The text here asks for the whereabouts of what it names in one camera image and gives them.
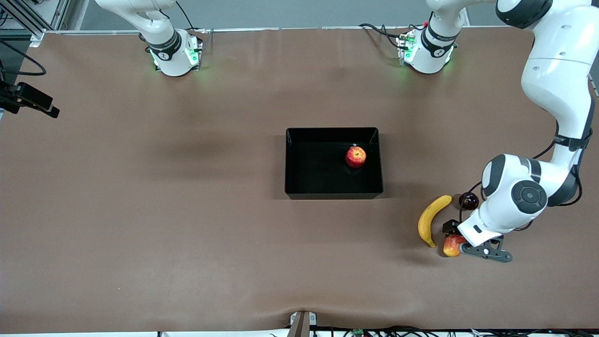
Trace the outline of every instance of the cable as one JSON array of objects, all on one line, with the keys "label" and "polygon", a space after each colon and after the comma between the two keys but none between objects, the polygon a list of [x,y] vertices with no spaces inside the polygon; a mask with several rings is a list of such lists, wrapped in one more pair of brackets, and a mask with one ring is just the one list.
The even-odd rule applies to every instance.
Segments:
[{"label": "cable", "polygon": [[212,41],[212,34],[214,34],[214,28],[212,28],[210,30],[210,32],[208,33],[208,39],[206,40],[205,43],[204,43],[204,41],[202,39],[200,39],[198,37],[198,39],[202,42],[202,48],[200,50],[206,51],[206,49],[210,46],[210,42]]},{"label": "cable", "polygon": [[523,230],[527,230],[527,229],[528,229],[528,227],[530,227],[530,225],[532,225],[532,224],[533,224],[533,221],[534,221],[534,220],[531,220],[531,222],[529,222],[529,223],[528,223],[528,225],[526,225],[526,226],[524,226],[524,227],[521,227],[521,228],[515,228],[515,229],[514,229],[514,231],[523,231]]},{"label": "cable", "polygon": [[[415,335],[417,337],[422,337],[422,335],[420,335],[420,333],[423,333],[426,337],[439,337],[437,334],[430,332],[428,330],[423,330],[420,329],[418,327],[413,327],[413,326],[392,326],[388,329],[384,329],[383,330],[388,336],[399,336],[399,337],[406,337],[409,335]],[[400,335],[398,332],[406,332],[403,335]]]},{"label": "cable", "polygon": [[[554,146],[555,146],[555,142],[551,142],[551,144],[550,144],[550,145],[549,145],[549,146],[548,146],[548,147],[547,147],[545,150],[541,151],[541,152],[540,152],[538,155],[534,156],[534,157],[533,157],[533,159],[537,159],[537,158],[541,157],[542,155],[546,154],[546,153],[547,153],[547,152],[549,152],[549,151],[550,151],[550,150],[551,150],[551,149],[552,149]],[[559,205],[559,206],[570,206],[570,205],[573,205],[573,204],[577,203],[577,202],[578,202],[578,200],[580,200],[580,198],[582,197],[582,184],[580,184],[580,178],[578,177],[578,174],[577,174],[577,173],[575,173],[575,174],[574,174],[574,177],[576,178],[576,183],[578,184],[578,188],[579,188],[579,197],[578,197],[578,198],[576,198],[577,200],[575,200],[575,201],[573,201],[573,202],[571,202],[571,203],[568,203],[568,204],[561,204],[561,205]],[[485,195],[484,195],[484,192],[483,192],[482,181],[479,181],[478,183],[476,183],[476,185],[475,185],[475,186],[473,186],[473,187],[472,187],[472,188],[471,188],[471,189],[470,189],[470,190],[467,192],[467,194],[466,194],[466,195],[468,195],[468,193],[472,193],[472,191],[474,191],[474,189],[475,189],[477,186],[479,186],[479,185],[480,185],[480,197],[482,198],[482,200],[483,200],[483,201],[485,201],[485,200],[486,200],[486,197],[485,197]],[[462,199],[462,202],[461,202],[461,203],[460,203],[460,205],[459,205],[459,221],[460,221],[460,222],[462,222],[462,213],[463,213],[463,211],[464,211],[464,200],[466,200],[466,198],[463,198],[463,199]],[[528,229],[528,227],[530,227],[530,225],[531,225],[531,224],[532,224],[532,221],[531,221],[531,222],[530,222],[530,223],[529,223],[529,224],[528,224],[526,227],[524,227],[524,229],[522,229],[522,230],[526,230],[526,229]]]},{"label": "cable", "polygon": [[383,28],[383,31],[385,32],[385,35],[387,36],[387,40],[389,40],[389,43],[391,43],[395,48],[397,48],[397,49],[403,49],[403,50],[408,50],[407,47],[403,47],[403,46],[400,47],[395,42],[393,42],[393,40],[391,39],[391,36],[389,35],[389,32],[387,31],[387,28],[385,27],[385,25],[382,25],[381,28]]},{"label": "cable", "polygon": [[167,19],[169,19],[169,20],[171,19],[171,17],[170,17],[170,16],[168,16],[168,15],[166,15],[166,14],[164,14],[164,12],[163,12],[162,10],[158,10],[158,11],[160,12],[160,14],[162,14],[162,15],[166,16],[166,17],[167,17]]},{"label": "cable", "polygon": [[409,24],[409,25],[408,25],[408,28],[413,28],[413,29],[415,29],[415,30],[417,30],[417,31],[423,31],[423,30],[425,30],[425,29],[426,29],[426,26],[423,26],[422,28],[418,28],[418,27],[416,27],[415,25]]},{"label": "cable", "polygon": [[558,207],[572,206],[575,203],[577,203],[578,201],[580,201],[580,199],[582,198],[582,182],[580,181],[580,167],[579,166],[576,169],[572,170],[572,175],[576,179],[576,185],[578,186],[578,196],[576,197],[576,199],[574,199],[574,201],[565,203],[565,204],[559,204]]},{"label": "cable", "polygon": [[395,34],[389,34],[389,33],[386,34],[384,31],[382,31],[381,29],[379,29],[379,28],[371,25],[370,23],[363,23],[363,24],[358,25],[358,26],[359,27],[369,27],[369,28],[372,28],[372,29],[374,29],[374,31],[376,31],[377,33],[379,33],[381,35],[388,35],[390,37],[395,37],[395,38],[400,37],[399,35],[395,35]]},{"label": "cable", "polygon": [[179,4],[179,1],[175,1],[175,3],[177,4],[177,6],[179,6],[179,9],[181,10],[181,12],[183,12],[185,19],[187,20],[187,23],[189,24],[188,29],[198,29],[191,24],[191,20],[189,20],[189,16],[187,16],[187,13],[185,13],[185,10],[183,9],[183,7],[181,7],[181,4]]},{"label": "cable", "polygon": [[551,145],[549,145],[545,150],[541,151],[541,153],[539,153],[538,155],[534,156],[533,159],[538,159],[542,155],[549,152],[549,150],[551,150],[554,146],[555,146],[555,142],[551,142]]},{"label": "cable", "polygon": [[2,13],[0,13],[0,20],[2,20],[0,26],[3,26],[6,23],[6,20],[8,20],[8,13],[4,10],[2,10]]},{"label": "cable", "polygon": [[459,204],[459,223],[462,223],[462,212],[464,211],[464,202],[466,201],[465,196],[469,195],[470,193],[472,193],[472,191],[474,191],[474,189],[479,186],[482,185],[482,181],[479,181],[478,183],[476,183],[476,185],[472,186],[472,188],[466,192],[466,194],[464,195],[464,198],[462,198],[462,202]]},{"label": "cable", "polygon": [[36,60],[32,59],[29,55],[21,52],[19,49],[16,49],[15,47],[11,46],[10,44],[8,44],[6,41],[4,41],[2,38],[0,38],[0,43],[2,43],[3,45],[7,46],[8,48],[12,49],[14,52],[18,53],[19,55],[21,55],[22,57],[30,60],[31,62],[33,62],[36,66],[38,66],[40,68],[40,72],[39,73],[30,73],[28,71],[11,71],[11,70],[4,70],[4,68],[2,68],[2,72],[4,74],[13,74],[13,75],[24,75],[24,76],[42,76],[42,75],[46,75],[47,71],[46,69]]},{"label": "cable", "polygon": [[533,333],[550,333],[550,334],[564,334],[569,337],[581,337],[578,333],[574,333],[568,330],[562,329],[537,329],[529,332],[520,332],[514,330],[479,330],[480,332],[485,332],[484,335],[480,335],[480,337],[530,337]]}]

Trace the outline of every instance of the metal frame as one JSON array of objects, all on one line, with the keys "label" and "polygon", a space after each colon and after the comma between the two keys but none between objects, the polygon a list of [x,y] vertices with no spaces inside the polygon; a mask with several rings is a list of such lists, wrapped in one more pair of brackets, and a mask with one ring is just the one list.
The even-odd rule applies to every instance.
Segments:
[{"label": "metal frame", "polygon": [[58,6],[54,12],[52,21],[48,22],[24,0],[0,0],[2,8],[24,28],[13,31],[2,31],[2,34],[9,37],[31,35],[32,41],[41,41],[46,31],[60,29],[60,25],[64,21],[64,12],[70,1],[58,0]]}]

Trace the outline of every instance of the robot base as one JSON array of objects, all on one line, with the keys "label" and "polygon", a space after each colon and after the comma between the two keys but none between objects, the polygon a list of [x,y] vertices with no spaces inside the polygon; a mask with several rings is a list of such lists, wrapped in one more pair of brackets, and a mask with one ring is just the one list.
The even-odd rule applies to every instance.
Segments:
[{"label": "robot base", "polygon": [[413,29],[406,33],[405,36],[402,35],[401,38],[396,39],[398,46],[408,48],[407,50],[397,50],[400,57],[400,65],[409,64],[419,73],[434,74],[449,62],[454,47],[451,47],[446,56],[434,58],[420,43],[422,33],[423,31],[421,30]]},{"label": "robot base", "polygon": [[177,29],[181,36],[181,48],[173,54],[170,61],[164,61],[150,53],[154,58],[156,71],[161,71],[168,76],[183,76],[191,70],[199,70],[199,63],[202,58],[203,43],[198,41],[198,37],[191,35],[183,29]]}]

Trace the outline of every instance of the black band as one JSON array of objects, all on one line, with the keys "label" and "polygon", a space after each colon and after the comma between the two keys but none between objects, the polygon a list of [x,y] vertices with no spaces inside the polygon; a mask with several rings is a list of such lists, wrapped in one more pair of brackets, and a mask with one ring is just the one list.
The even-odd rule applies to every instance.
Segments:
[{"label": "black band", "polygon": [[541,182],[541,164],[536,159],[528,159],[530,162],[530,177],[536,181]]},{"label": "black band", "polygon": [[553,0],[522,0],[507,12],[499,10],[499,2],[495,6],[497,17],[505,24],[524,29],[539,21],[551,9]]},{"label": "black band", "polygon": [[162,44],[148,43],[152,53],[163,61],[170,61],[173,59],[173,55],[181,48],[181,35],[177,31],[173,32],[173,36],[168,39],[167,42]]},{"label": "black band", "polygon": [[501,177],[503,176],[503,170],[506,167],[506,156],[496,156],[491,160],[490,164],[491,172],[489,172],[489,184],[487,186],[483,185],[483,191],[485,192],[485,195],[487,197],[495,193],[495,191],[499,188],[499,184],[501,183]]},{"label": "black band", "polygon": [[442,58],[453,47],[453,44],[449,44],[447,46],[441,47],[441,46],[438,46],[438,45],[432,43],[426,37],[426,32],[422,32],[422,34],[420,36],[421,36],[420,40],[422,42],[422,46],[431,53],[431,56],[433,58]]},{"label": "black band", "polygon": [[553,142],[558,145],[567,146],[570,151],[578,151],[579,149],[586,149],[589,145],[589,141],[591,140],[591,136],[593,136],[593,129],[591,128],[591,124],[593,122],[593,117],[595,115],[595,98],[591,97],[591,108],[589,109],[589,115],[586,117],[585,130],[582,133],[582,139],[569,138],[559,134],[559,126],[558,132],[555,133],[555,137],[553,138]]},{"label": "black band", "polygon": [[586,147],[589,145],[589,141],[591,140],[591,136],[593,135],[593,129],[590,129],[590,131],[591,132],[589,135],[584,139],[570,138],[557,134],[553,138],[553,142],[557,145],[568,147],[572,152],[578,151],[579,149],[586,149]]},{"label": "black band", "polygon": [[454,36],[452,36],[452,37],[445,37],[445,36],[442,36],[442,35],[439,35],[439,34],[437,34],[435,31],[433,31],[433,30],[432,30],[432,27],[431,27],[431,20],[432,20],[432,16],[433,16],[433,14],[434,14],[434,12],[431,12],[431,17],[428,19],[428,25],[427,25],[428,32],[431,34],[431,36],[432,36],[433,38],[436,38],[437,40],[439,40],[439,41],[443,41],[443,42],[451,42],[451,41],[455,41],[455,39],[457,39],[457,38],[458,38],[458,35],[459,35],[459,33],[455,34],[455,35],[454,35]]}]

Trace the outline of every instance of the apple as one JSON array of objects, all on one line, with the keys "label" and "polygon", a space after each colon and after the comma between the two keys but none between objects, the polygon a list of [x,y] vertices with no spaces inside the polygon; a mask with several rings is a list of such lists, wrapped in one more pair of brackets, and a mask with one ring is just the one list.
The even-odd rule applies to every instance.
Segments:
[{"label": "apple", "polygon": [[449,257],[456,257],[459,255],[459,246],[466,242],[466,239],[461,235],[450,235],[445,238],[445,243],[443,244],[443,253]]},{"label": "apple", "polygon": [[366,151],[359,146],[352,146],[345,154],[345,162],[350,167],[357,169],[366,162]]}]

